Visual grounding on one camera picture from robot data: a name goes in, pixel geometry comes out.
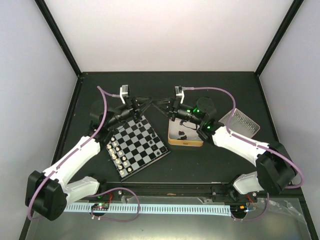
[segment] checkered square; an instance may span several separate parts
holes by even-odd
[[[145,116],[118,127],[106,149],[122,180],[170,153]]]

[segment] black table surface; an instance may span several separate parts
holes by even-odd
[[[174,97],[174,87],[218,87],[229,91],[236,107],[260,125],[255,140],[276,140],[259,80],[253,72],[103,72],[84,75],[63,148],[67,153],[87,131],[92,104],[102,99],[97,86],[119,94],[121,85],[128,84],[132,96],[151,96],[153,99]],[[199,97],[210,97],[220,119],[232,109],[231,99],[214,90],[185,91],[184,103],[192,105]],[[121,105],[119,98],[107,98],[108,105]],[[126,183],[227,183],[236,175],[248,174],[255,167],[242,157],[221,147],[205,143],[202,147],[173,146],[168,144],[169,120],[155,107],[144,113],[152,127],[167,144],[171,153],[129,177]],[[77,181],[89,174],[119,183],[121,178],[104,149],[80,169],[72,179]]]

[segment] chessboard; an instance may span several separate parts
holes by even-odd
[[[122,181],[170,153],[145,116],[118,127],[106,149]]]

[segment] wire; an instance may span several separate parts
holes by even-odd
[[[192,128],[192,127],[189,127],[189,126],[186,126],[186,125],[184,125],[184,120],[181,120],[180,121],[180,124],[182,125],[182,126],[184,126],[185,128],[188,128],[188,129],[192,129],[192,130],[198,130],[198,125],[197,124],[194,124],[195,125],[195,128]]]
[[[109,193],[109,204],[111,203],[112,198],[113,198],[113,194],[112,194],[112,192],[110,192]]]
[[[90,140],[92,140],[97,134],[98,132],[100,131],[100,129],[102,128],[105,120],[106,120],[106,116],[107,116],[107,110],[108,110],[108,106],[107,106],[107,99],[106,99],[106,96],[105,96],[105,91],[103,91],[101,89],[100,86],[97,86],[97,88],[99,89],[99,91],[101,92],[101,95],[102,95],[102,98],[103,98],[103,103],[104,103],[104,113],[103,113],[103,117],[102,117],[102,120],[101,120],[101,123],[99,125],[99,127],[97,128],[97,130],[92,134],[92,136],[87,140],[85,141],[83,144],[80,145],[80,148],[82,148],[83,146],[85,146]],[[77,151],[79,150],[79,148],[76,148],[75,150],[73,150],[70,154],[68,154],[68,156],[66,156],[63,161],[60,162],[60,164],[57,165],[56,169],[58,170],[62,164],[64,164],[73,154],[75,154]],[[46,182],[50,179],[50,177],[56,173],[57,171],[52,171],[51,173],[49,173],[49,175],[40,183],[40,185],[38,186],[38,188],[35,190],[31,200],[30,200],[30,203],[28,205],[28,211],[27,211],[27,217],[30,221],[34,221],[34,220],[38,220],[38,219],[41,219],[43,216],[39,216],[39,217],[36,217],[36,218],[33,218],[31,216],[31,212],[32,212],[32,206],[34,205],[34,202],[36,200],[36,197],[38,196],[40,190],[42,189],[42,187],[46,184]]]
[[[256,216],[256,217],[250,218],[250,219],[241,219],[241,218],[236,218],[236,217],[231,213],[231,217],[232,217],[235,221],[243,221],[243,222],[255,221],[255,220],[258,220],[258,219],[262,218],[262,217],[267,213],[268,207],[269,207],[269,193],[266,194],[266,204],[265,204],[265,208],[264,208],[263,212],[262,212],[259,216]]]
[[[138,215],[139,215],[139,211],[140,211],[140,201],[139,201],[139,198],[138,196],[130,189],[128,188],[125,188],[125,187],[115,187],[115,188],[112,188],[112,189],[109,189],[108,191],[104,191],[102,193],[99,193],[99,194],[95,194],[95,195],[90,195],[88,197],[99,197],[99,196],[102,196],[102,195],[105,195],[105,194],[108,194],[108,193],[111,193],[115,190],[125,190],[125,191],[128,191],[129,193],[131,193],[135,199],[136,199],[136,202],[138,204],[138,208],[137,208],[137,211],[136,211],[136,214],[132,217],[132,218],[129,218],[129,219],[125,219],[125,220],[122,220],[122,219],[116,219],[116,218],[110,218],[110,217],[105,217],[105,216],[94,216],[94,208],[91,210],[91,216],[92,216],[92,219],[94,218],[98,218],[98,219],[104,219],[104,220],[110,220],[110,221],[114,221],[114,222],[120,222],[120,223],[127,223],[127,222],[131,222],[133,220],[135,220]]]
[[[283,156],[282,154],[278,153],[277,151],[274,151],[268,147],[265,147],[265,146],[261,146],[261,145],[257,145],[255,142],[252,142],[246,138],[243,138],[235,133],[233,133],[230,129],[229,129],[229,124],[230,124],[230,120],[231,118],[234,116],[235,114],[235,111],[236,111],[236,100],[234,98],[234,96],[232,96],[232,94],[230,92],[228,92],[227,90],[224,90],[222,88],[218,88],[218,87],[210,87],[210,86],[205,86],[205,87],[182,87],[182,90],[217,90],[217,91],[220,91],[220,92],[223,92],[225,94],[227,94],[231,99],[232,99],[232,103],[233,103],[233,107],[232,107],[232,111],[231,111],[231,114],[230,114],[230,117],[229,119],[227,120],[226,122],[226,131],[233,137],[239,139],[239,140],[242,140],[252,146],[255,146],[257,148],[260,148],[260,149],[263,149],[269,153],[272,153],[276,156],[278,156],[279,158],[283,159],[284,161],[286,161],[291,167],[293,167],[299,174],[300,174],[300,178],[301,178],[301,181],[299,184],[297,185],[290,185],[290,186],[287,186],[285,187],[286,189],[297,189],[297,188],[300,188],[304,182],[305,182],[305,176],[304,174],[302,173],[302,171],[298,168],[297,165],[295,165],[291,160],[289,160],[287,157]]]
[[[251,203],[253,203],[253,205],[254,205],[255,207],[257,207],[256,203],[255,203],[254,201],[252,201],[251,197],[250,197],[248,194],[246,194],[245,196],[246,196],[247,199],[249,199],[249,201],[250,201]]]

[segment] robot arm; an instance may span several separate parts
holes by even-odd
[[[257,168],[257,171],[242,174],[231,183],[233,190],[237,193],[244,195],[265,190],[270,194],[278,195],[297,175],[290,164],[265,150],[272,149],[291,160],[281,143],[259,142],[227,131],[226,126],[215,120],[214,115],[217,110],[208,97],[199,98],[196,106],[191,107],[183,104],[184,93],[181,86],[175,87],[175,96],[176,98],[158,101],[155,107],[172,121],[179,118],[199,125],[196,131],[204,142],[228,149]]]
[[[109,109],[100,132],[94,138],[83,145],[100,125],[103,112],[97,107],[90,114],[93,117],[93,121],[88,133],[54,165],[45,169],[42,173],[34,171],[28,177],[25,197],[26,206],[29,206],[37,188],[48,176],[49,179],[40,189],[31,208],[51,221],[58,218],[67,205],[86,196],[94,195],[101,190],[100,183],[89,176],[79,181],[68,183],[86,162],[106,146],[115,128],[123,125],[129,118],[138,121],[141,118],[141,107],[145,107],[146,104],[150,103],[148,98],[143,98],[142,102],[140,102],[135,97],[130,97],[127,85],[123,85],[120,88],[120,98],[124,105],[113,110]]]

